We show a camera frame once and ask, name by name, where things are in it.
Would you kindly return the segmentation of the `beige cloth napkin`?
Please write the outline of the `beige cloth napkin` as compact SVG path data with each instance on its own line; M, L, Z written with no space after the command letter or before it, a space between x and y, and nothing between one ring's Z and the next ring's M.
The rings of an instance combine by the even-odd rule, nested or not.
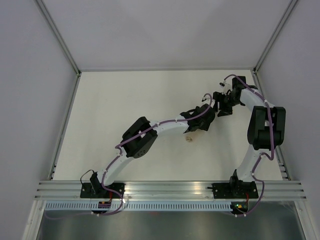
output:
M185 133L184 137L188 143L195 143L202 139L206 133L207 132L203 130L196 130L193 132Z

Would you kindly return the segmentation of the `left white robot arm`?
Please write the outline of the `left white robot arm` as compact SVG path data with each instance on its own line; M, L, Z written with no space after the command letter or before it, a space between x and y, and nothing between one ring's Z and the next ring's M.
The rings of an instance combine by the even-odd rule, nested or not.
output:
M122 141L115 146L117 156L101 171L90 177L91 191L98 198L109 193L109 186L116 176L134 159L143 157L156 139L172 134L186 134L197 130L208 131L215 119L215 109L209 104L197 106L182 112L174 119L149 121L146 117L138 118L122 135Z

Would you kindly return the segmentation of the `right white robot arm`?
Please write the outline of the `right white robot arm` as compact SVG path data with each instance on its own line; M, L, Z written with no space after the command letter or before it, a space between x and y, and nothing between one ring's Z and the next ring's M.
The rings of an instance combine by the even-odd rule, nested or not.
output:
M275 148L285 138L286 110L269 103L254 85L246 83L245 76L231 74L232 84L220 85L222 92L214 92L214 110L218 117L230 116L237 105L247 107L251 117L247 129L249 147L243 161L234 170L228 183L213 184L216 199L258 198L256 170L263 157L275 158Z

